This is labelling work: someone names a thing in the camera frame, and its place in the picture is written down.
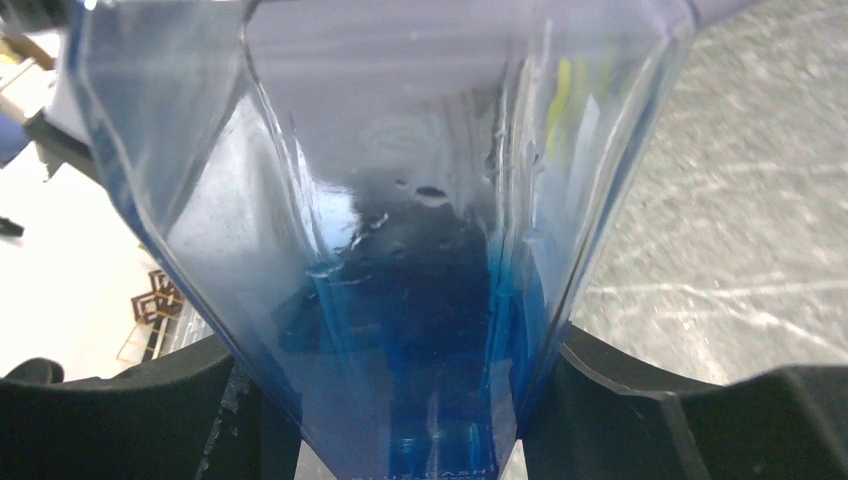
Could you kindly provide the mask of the tall blue square bottle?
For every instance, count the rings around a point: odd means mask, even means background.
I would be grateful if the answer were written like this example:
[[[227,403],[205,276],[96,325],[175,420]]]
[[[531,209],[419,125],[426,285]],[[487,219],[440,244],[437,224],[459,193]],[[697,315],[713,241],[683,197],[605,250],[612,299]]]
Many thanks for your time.
[[[495,479],[690,1],[80,1],[120,216],[339,479]]]

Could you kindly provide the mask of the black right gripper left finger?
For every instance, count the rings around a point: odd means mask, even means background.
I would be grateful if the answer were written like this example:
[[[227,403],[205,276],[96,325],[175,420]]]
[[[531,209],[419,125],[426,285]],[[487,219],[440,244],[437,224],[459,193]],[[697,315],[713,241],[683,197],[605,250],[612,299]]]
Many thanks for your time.
[[[5,479],[291,479],[300,446],[216,337],[112,378],[32,358],[1,379]]]

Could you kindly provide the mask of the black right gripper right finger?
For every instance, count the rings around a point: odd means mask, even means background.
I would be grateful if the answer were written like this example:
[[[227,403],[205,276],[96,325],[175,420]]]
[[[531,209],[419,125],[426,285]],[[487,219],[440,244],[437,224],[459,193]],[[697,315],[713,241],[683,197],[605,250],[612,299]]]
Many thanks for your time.
[[[847,370],[790,365],[717,386],[576,328],[523,446],[532,479],[843,479]]]

